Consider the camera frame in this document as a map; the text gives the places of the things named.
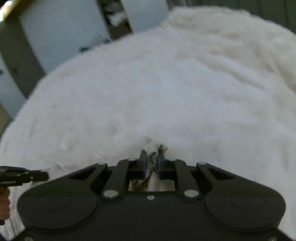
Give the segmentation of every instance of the floor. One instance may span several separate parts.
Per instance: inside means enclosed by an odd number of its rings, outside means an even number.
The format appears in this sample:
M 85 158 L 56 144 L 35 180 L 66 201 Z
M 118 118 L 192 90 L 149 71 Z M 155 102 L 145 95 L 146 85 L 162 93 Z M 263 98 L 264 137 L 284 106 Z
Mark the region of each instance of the floor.
M 10 116 L 7 114 L 5 109 L 0 105 L 0 138 L 4 130 L 9 124 Z

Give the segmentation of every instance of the black tool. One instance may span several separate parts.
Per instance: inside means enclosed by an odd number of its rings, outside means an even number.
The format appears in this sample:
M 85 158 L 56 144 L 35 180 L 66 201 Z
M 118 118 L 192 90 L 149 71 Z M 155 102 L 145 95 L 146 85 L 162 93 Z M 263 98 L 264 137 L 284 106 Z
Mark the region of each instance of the black tool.
M 175 191 L 128 191 L 131 180 L 145 179 L 147 163 L 142 151 L 26 191 L 17 204 L 25 230 L 13 241 L 292 241 L 277 229 L 285 201 L 275 190 L 160 151 L 156 172 Z
M 31 181 L 47 181 L 48 174 L 46 172 L 31 171 L 21 167 L 0 167 L 0 193 L 3 193 L 5 188 L 12 186 L 21 186 L 24 183 Z M 5 221 L 0 220 L 0 225 L 4 225 Z

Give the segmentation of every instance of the circular cap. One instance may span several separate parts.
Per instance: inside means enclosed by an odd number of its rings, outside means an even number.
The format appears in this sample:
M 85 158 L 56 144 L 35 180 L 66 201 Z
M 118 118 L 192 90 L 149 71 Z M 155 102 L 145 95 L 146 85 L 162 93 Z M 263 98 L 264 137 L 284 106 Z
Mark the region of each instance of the circular cap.
M 286 208 L 275 190 L 245 179 L 215 182 L 205 206 L 219 222 L 247 231 L 278 226 Z
M 83 181 L 64 178 L 26 191 L 17 210 L 25 227 L 55 230 L 79 224 L 97 205 L 97 196 Z
M 109 189 L 109 190 L 106 190 L 103 193 L 103 195 L 104 197 L 107 197 L 107 198 L 114 198 L 118 196 L 118 192 L 116 190 Z
M 154 196 L 154 195 L 148 195 L 148 196 L 147 196 L 147 199 L 150 200 L 150 201 L 152 201 L 152 200 L 155 199 L 155 196 Z
M 252 211 L 261 208 L 264 203 L 264 197 L 253 191 L 239 191 L 230 197 L 230 201 L 239 209 Z
M 189 189 L 184 192 L 184 195 L 189 198 L 197 197 L 200 193 L 196 190 Z

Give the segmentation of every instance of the white cloth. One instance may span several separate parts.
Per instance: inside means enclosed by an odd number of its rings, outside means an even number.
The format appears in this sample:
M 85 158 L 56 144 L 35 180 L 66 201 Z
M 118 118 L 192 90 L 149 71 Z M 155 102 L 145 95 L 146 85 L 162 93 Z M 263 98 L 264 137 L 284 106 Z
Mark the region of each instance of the white cloth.
M 175 9 L 160 27 L 46 76 L 4 133 L 1 163 L 115 165 L 160 142 L 168 158 L 279 191 L 280 228 L 295 239 L 295 63 L 296 36 L 277 24 L 217 7 Z

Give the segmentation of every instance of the wall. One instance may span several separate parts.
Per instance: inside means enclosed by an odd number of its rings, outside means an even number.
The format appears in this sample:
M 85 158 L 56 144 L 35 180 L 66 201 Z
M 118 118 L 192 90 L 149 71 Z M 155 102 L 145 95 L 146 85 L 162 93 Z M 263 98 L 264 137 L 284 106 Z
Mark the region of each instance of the wall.
M 22 105 L 25 103 L 25 98 L 11 77 L 2 56 L 0 56 L 0 104 L 6 112 L 15 118 Z
M 296 0 L 186 0 L 190 6 L 218 5 L 245 9 L 253 15 L 274 21 L 296 33 Z
M 162 22 L 168 14 L 166 0 L 121 0 L 134 33 Z
M 0 51 L 11 76 L 27 98 L 45 73 L 27 42 L 18 18 L 12 17 L 0 23 Z
M 109 37 L 96 0 L 36 0 L 19 16 L 46 73 L 100 34 Z

